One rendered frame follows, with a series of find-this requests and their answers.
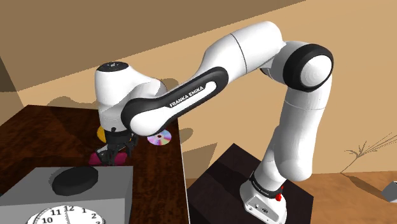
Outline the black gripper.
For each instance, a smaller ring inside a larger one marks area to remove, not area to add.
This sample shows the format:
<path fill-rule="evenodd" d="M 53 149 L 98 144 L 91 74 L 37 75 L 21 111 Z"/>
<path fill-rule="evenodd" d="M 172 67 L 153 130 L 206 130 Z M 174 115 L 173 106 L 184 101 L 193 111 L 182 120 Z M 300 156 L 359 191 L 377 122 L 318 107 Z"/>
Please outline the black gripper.
<path fill-rule="evenodd" d="M 95 151 L 101 164 L 112 164 L 112 151 L 109 149 L 109 144 L 115 144 L 118 146 L 113 153 L 113 164 L 123 165 L 131 154 L 131 147 L 128 144 L 124 144 L 130 142 L 132 139 L 131 131 L 128 129 L 119 130 L 116 127 L 112 127 L 111 130 L 104 130 L 104 136 L 107 144 Z"/>

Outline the magenta object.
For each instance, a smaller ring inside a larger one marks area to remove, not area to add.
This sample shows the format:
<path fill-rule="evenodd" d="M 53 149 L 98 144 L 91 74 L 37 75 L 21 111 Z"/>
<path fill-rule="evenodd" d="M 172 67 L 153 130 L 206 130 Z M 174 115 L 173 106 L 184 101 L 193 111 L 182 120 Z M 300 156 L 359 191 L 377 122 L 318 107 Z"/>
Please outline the magenta object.
<path fill-rule="evenodd" d="M 123 165 L 126 161 L 127 154 L 125 152 L 119 152 L 115 157 L 115 162 L 113 165 L 119 166 Z M 89 165 L 103 165 L 103 163 L 99 160 L 99 157 L 96 153 L 92 153 L 88 160 Z"/>

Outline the shiny compact disc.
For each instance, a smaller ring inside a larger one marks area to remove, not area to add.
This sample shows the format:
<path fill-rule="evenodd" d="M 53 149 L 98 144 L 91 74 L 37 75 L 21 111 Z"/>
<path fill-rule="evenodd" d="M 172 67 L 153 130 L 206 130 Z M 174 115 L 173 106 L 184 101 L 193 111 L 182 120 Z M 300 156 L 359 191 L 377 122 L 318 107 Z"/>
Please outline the shiny compact disc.
<path fill-rule="evenodd" d="M 156 146 L 163 146 L 172 140 L 172 134 L 168 130 L 163 130 L 154 136 L 148 136 L 147 140 L 149 143 Z"/>

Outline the dark wooden table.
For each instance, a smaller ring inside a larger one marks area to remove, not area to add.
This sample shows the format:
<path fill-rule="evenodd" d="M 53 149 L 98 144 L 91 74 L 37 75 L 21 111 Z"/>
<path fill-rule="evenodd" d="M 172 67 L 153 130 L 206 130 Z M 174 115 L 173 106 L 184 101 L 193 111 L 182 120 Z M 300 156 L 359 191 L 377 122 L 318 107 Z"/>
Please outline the dark wooden table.
<path fill-rule="evenodd" d="M 95 149 L 98 112 L 28 105 L 0 126 L 0 193 L 35 167 L 86 165 Z M 126 165 L 134 168 L 130 224 L 190 224 L 178 122 L 172 140 L 156 146 L 142 137 Z"/>

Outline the grey box alarm clock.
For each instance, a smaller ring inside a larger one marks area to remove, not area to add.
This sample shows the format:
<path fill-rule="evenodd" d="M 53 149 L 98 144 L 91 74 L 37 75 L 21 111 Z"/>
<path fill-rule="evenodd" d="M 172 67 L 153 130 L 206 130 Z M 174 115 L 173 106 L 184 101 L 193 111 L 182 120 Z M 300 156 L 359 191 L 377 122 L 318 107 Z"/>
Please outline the grey box alarm clock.
<path fill-rule="evenodd" d="M 98 182 L 87 191 L 57 195 L 53 179 L 68 167 L 37 167 L 0 196 L 0 224 L 26 224 L 35 214 L 55 206 L 84 207 L 105 224 L 129 224 L 132 207 L 132 166 L 96 166 Z"/>

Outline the dark robot stand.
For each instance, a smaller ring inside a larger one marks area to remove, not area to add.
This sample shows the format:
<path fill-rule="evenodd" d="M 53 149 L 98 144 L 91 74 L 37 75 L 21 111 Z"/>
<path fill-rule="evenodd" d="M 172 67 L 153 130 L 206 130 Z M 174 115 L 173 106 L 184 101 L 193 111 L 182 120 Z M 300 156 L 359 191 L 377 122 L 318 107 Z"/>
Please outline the dark robot stand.
<path fill-rule="evenodd" d="M 188 189 L 190 224 L 264 224 L 243 206 L 239 189 L 260 161 L 231 145 Z M 290 181 L 283 184 L 285 224 L 310 224 L 314 197 Z"/>

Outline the bare dry branch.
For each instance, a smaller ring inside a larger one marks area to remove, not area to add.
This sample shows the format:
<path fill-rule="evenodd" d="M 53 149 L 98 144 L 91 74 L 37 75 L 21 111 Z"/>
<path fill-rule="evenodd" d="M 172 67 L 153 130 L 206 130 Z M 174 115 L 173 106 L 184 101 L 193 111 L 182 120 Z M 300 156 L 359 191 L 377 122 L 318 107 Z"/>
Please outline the bare dry branch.
<path fill-rule="evenodd" d="M 350 166 L 355 163 L 359 158 L 373 152 L 377 152 L 379 149 L 390 146 L 392 144 L 397 143 L 397 134 L 393 134 L 392 132 L 388 133 L 385 135 L 383 138 L 378 140 L 376 143 L 373 143 L 372 145 L 367 145 L 368 141 L 365 141 L 362 145 L 358 145 L 358 149 L 355 150 L 345 150 L 345 152 L 348 152 L 350 155 L 354 155 L 355 158 L 350 162 L 346 167 L 344 167 L 340 173 L 345 172 Z"/>

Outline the grey block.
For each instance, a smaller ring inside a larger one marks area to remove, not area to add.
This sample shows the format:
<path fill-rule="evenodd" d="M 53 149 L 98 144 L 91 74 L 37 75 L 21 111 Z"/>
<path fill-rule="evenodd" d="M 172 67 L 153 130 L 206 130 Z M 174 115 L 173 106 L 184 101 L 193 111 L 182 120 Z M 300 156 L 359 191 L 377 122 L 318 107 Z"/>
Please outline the grey block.
<path fill-rule="evenodd" d="M 397 181 L 390 182 L 381 192 L 386 201 L 397 203 Z"/>

